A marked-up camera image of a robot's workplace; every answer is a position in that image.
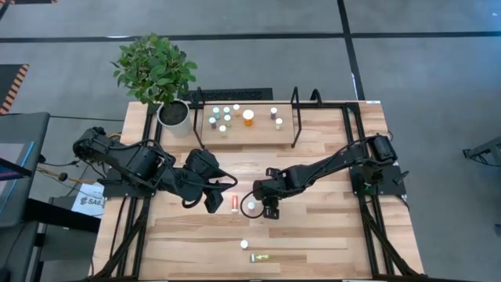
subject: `green leaves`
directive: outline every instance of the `green leaves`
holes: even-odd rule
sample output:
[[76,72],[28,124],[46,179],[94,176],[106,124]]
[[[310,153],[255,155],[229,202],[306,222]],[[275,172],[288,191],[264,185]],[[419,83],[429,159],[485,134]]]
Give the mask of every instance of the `green leaves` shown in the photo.
[[186,74],[186,75],[185,75],[185,78],[186,78],[187,80],[189,80],[189,81],[193,81],[193,82],[195,82],[195,81],[196,81],[195,76],[194,76],[194,75],[192,75],[192,74]]
[[196,81],[190,71],[196,70],[197,65],[167,38],[151,34],[129,46],[121,45],[120,50],[120,58],[111,62],[116,68],[113,76],[117,86],[129,88],[127,95],[141,103],[169,104],[176,93],[188,90],[189,81]]
[[198,68],[198,66],[194,62],[186,62],[185,66],[192,70],[196,70]]
[[127,96],[136,96],[138,94],[137,89],[131,89],[128,93]]
[[156,66],[151,70],[151,72],[155,74],[163,74],[165,72],[165,66]]
[[162,86],[162,85],[166,85],[167,83],[172,83],[172,82],[174,82],[174,81],[170,78],[161,78],[158,80],[157,84]]

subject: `wooden tabletop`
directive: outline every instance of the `wooden tabletop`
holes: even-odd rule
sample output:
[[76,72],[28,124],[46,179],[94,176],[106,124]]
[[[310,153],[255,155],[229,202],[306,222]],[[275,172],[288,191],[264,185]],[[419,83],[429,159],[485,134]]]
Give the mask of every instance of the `wooden tabletop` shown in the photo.
[[[360,102],[360,109],[367,136],[378,132],[387,134],[380,103]],[[254,180],[266,178],[267,167],[308,165],[330,156],[347,143],[340,110],[301,110],[301,119],[303,129],[294,149],[290,145],[208,147],[220,167],[239,180],[236,187],[224,192],[225,201],[216,214],[207,214],[201,203],[195,208],[184,209],[179,197],[168,192],[157,193],[150,208],[139,279],[370,277],[359,204],[351,192],[346,170],[328,175],[304,193],[280,201],[279,220],[247,219],[240,213],[231,213],[232,195],[242,199],[252,190]],[[145,120],[146,106],[129,103],[121,142],[139,141]],[[151,137],[156,119],[153,121]],[[356,132],[353,117],[351,122]],[[183,164],[191,149],[198,148],[194,135],[177,142],[166,130],[160,143],[177,158],[177,165]],[[422,272],[407,208],[396,197],[382,196],[380,201],[388,239],[412,268]],[[106,203],[93,256],[96,271],[109,257],[120,205],[121,199]],[[127,206],[128,201],[121,217],[116,247],[123,237]],[[242,239],[249,242],[247,250],[240,247]],[[376,238],[375,242],[380,272],[384,273]],[[126,273],[132,271],[131,253],[134,253],[135,242],[129,250]],[[269,255],[270,259],[251,263],[251,254]]]

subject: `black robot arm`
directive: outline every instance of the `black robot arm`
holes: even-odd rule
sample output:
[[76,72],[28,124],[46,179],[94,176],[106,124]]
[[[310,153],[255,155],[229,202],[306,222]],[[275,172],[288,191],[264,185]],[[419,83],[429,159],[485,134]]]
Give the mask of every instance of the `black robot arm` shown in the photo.
[[[85,131],[73,151],[85,162],[102,161],[111,167],[105,179],[98,179],[105,186],[104,197],[152,197],[165,190],[180,196],[183,207],[192,208],[205,194],[207,211],[214,213],[223,201],[221,192],[237,184],[208,150],[192,150],[186,164],[175,168],[175,157],[154,140],[124,145],[106,137],[103,128]],[[233,183],[210,182],[225,176]]]
[[382,179],[381,169],[385,165],[392,165],[396,160],[397,155],[388,137],[370,136],[348,144],[331,157],[314,164],[293,165],[283,170],[267,168],[266,175],[271,176],[271,179],[254,181],[252,193],[256,200],[263,203],[263,216],[278,219],[278,201],[303,193],[317,179],[361,165],[364,180],[369,184],[376,184]]

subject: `concrete floor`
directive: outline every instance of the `concrete floor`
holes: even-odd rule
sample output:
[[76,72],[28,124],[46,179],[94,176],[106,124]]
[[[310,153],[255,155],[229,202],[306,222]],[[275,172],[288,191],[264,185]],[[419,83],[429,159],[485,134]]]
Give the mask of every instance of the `concrete floor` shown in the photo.
[[[345,0],[352,33],[501,31],[496,0]],[[337,33],[334,0],[59,0],[12,5],[0,38],[65,38],[158,34]],[[499,281],[501,175],[462,157],[461,150],[499,136],[500,37],[354,39],[366,99],[381,100],[402,168],[424,268],[432,277]],[[272,87],[276,99],[294,86],[306,99],[354,99],[342,38],[177,42],[199,65],[206,89]],[[120,42],[2,43],[0,63],[30,70],[13,112],[48,111],[53,118],[43,154],[72,160],[71,144],[86,128],[120,131],[128,98],[108,63]],[[117,121],[96,121],[107,118]],[[83,168],[67,170],[79,175]],[[67,188],[35,178],[33,197]],[[53,264],[44,280],[67,270],[81,278],[88,261]]]

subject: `black bracket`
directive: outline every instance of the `black bracket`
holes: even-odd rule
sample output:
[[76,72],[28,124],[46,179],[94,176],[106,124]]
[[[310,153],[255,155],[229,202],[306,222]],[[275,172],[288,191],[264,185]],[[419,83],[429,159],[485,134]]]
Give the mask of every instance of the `black bracket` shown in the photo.
[[196,93],[198,96],[202,99],[202,105],[199,106],[198,104],[198,99],[193,99],[192,96],[190,96],[191,103],[193,107],[195,108],[195,118],[193,120],[193,132],[195,132],[196,140],[198,140],[198,143],[200,144],[200,148],[205,149],[205,145],[202,143],[202,139],[200,138],[200,135],[198,134],[198,131],[196,130],[196,122],[198,121],[198,110],[201,108],[203,109],[205,106],[205,98],[204,98],[204,93],[202,92],[202,89],[199,87],[196,89]]
[[279,169],[276,169],[276,168],[267,168],[266,169],[266,176],[270,176],[270,177],[275,178],[278,175],[279,172],[280,172]]
[[319,90],[313,89],[312,95],[310,96],[310,101],[316,101],[316,104],[321,107],[323,105],[322,97]]
[[294,87],[294,91],[292,92],[292,97],[290,98],[290,104],[293,105],[293,108],[294,108],[294,106],[296,106],[296,108],[297,108],[297,126],[298,126],[298,130],[297,130],[297,133],[296,133],[296,137],[294,138],[294,142],[291,145],[291,147],[294,148],[296,146],[297,139],[299,138],[299,135],[301,134],[301,130],[302,130],[302,124],[301,124],[301,105],[299,103],[299,93],[297,92],[297,86]]
[[363,194],[366,196],[401,196],[406,194],[403,178],[407,176],[408,172],[402,173],[399,166],[392,165],[382,168],[381,173],[383,174],[383,181],[377,185],[370,185],[365,183],[362,167],[356,166],[350,168],[351,188],[353,190],[353,194]]
[[265,208],[263,217],[265,219],[278,219],[280,217],[279,199],[275,197],[266,198],[262,201]]

